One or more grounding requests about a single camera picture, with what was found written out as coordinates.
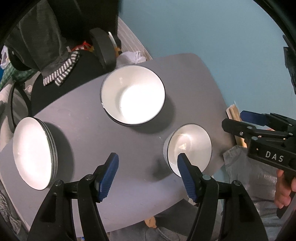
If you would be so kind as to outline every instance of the stack of plates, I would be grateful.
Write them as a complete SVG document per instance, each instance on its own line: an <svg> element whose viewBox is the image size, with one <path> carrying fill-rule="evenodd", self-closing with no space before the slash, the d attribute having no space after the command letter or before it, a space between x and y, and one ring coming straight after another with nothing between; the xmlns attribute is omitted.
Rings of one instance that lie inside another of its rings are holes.
<svg viewBox="0 0 296 241"><path fill-rule="evenodd" d="M39 119L22 119L13 136L13 157L22 179L43 190L57 174L57 148L48 127Z"/></svg>

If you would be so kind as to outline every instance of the tabletop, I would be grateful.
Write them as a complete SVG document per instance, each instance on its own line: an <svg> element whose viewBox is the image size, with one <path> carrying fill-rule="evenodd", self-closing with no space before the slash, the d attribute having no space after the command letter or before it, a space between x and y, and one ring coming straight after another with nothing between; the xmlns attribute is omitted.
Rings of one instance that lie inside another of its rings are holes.
<svg viewBox="0 0 296 241"><path fill-rule="evenodd" d="M98 77L56 100L36 117L46 123L58 151L55 180L78 181L93 173L111 152L119 168L108 197L98 204L106 232L140 222L187 197L182 179L170 171L163 144L187 123L202 126L212 142L212 157L204 173L213 175L223 164L222 153L234 140L221 127L226 105L209 70L194 54L178 54L141 64L154 71L166 90L165 104L151 121L138 127L113 122L100 102ZM12 140L0 154L0 175L17 212L28 227L49 188L29 187L18 174ZM76 235L82 236L77 200L73 200Z"/></svg>

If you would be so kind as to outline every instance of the light blue wall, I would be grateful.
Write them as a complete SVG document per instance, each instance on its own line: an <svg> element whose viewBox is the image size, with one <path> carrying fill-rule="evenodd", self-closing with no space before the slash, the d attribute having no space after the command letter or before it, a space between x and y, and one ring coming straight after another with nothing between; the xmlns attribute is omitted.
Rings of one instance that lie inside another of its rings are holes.
<svg viewBox="0 0 296 241"><path fill-rule="evenodd" d="M296 118L283 33L252 0L122 0L120 17L153 58L197 54L227 105Z"/></svg>

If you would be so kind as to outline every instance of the silver bolt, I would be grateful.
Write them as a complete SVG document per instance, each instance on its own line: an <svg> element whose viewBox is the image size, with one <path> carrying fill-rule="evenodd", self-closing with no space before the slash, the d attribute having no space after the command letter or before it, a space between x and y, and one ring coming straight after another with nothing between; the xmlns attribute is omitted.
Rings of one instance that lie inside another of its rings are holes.
<svg viewBox="0 0 296 241"><path fill-rule="evenodd" d="M57 180L57 181L55 181L55 183L54 183L54 185L55 186L59 186L59 185L61 185L62 184L62 180Z"/></svg>
<svg viewBox="0 0 296 241"><path fill-rule="evenodd" d="M203 175L202 178L203 178L204 180L207 180L207 181L211 179L211 177L210 177L209 175L206 175L206 174Z"/></svg>
<svg viewBox="0 0 296 241"><path fill-rule="evenodd" d="M86 180L91 180L91 179L93 179L93 177L94 176L92 174L88 174L88 175L85 176L85 179Z"/></svg>
<svg viewBox="0 0 296 241"><path fill-rule="evenodd" d="M240 181L238 181L238 180L234 180L233 183L234 183L235 186L240 186L240 185L242 184L242 183L241 183Z"/></svg>

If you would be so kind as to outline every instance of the finger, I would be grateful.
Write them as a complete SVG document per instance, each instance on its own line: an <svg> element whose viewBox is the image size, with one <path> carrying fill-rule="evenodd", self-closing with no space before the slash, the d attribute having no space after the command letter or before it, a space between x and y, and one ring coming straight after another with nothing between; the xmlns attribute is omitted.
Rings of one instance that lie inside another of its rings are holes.
<svg viewBox="0 0 296 241"><path fill-rule="evenodd" d="M280 193L275 193L274 200L278 201L279 203L283 204L284 206L288 206L291 202L290 196L286 197L281 195Z"/></svg>
<svg viewBox="0 0 296 241"><path fill-rule="evenodd" d="M276 176L277 177L281 177L283 174L284 174L284 171L283 170L277 169L277 171L276 171Z"/></svg>
<svg viewBox="0 0 296 241"><path fill-rule="evenodd" d="M275 204L279 209L281 209L281 208L284 207L284 205L281 204L281 203L280 203L279 201L277 201L277 200L274 201L274 204Z"/></svg>
<svg viewBox="0 0 296 241"><path fill-rule="evenodd" d="M278 178L276 182L276 192L281 193L283 196L290 196L291 188L288 186L283 177Z"/></svg>
<svg viewBox="0 0 296 241"><path fill-rule="evenodd" d="M296 177L292 180L291 188L293 192L296 192Z"/></svg>

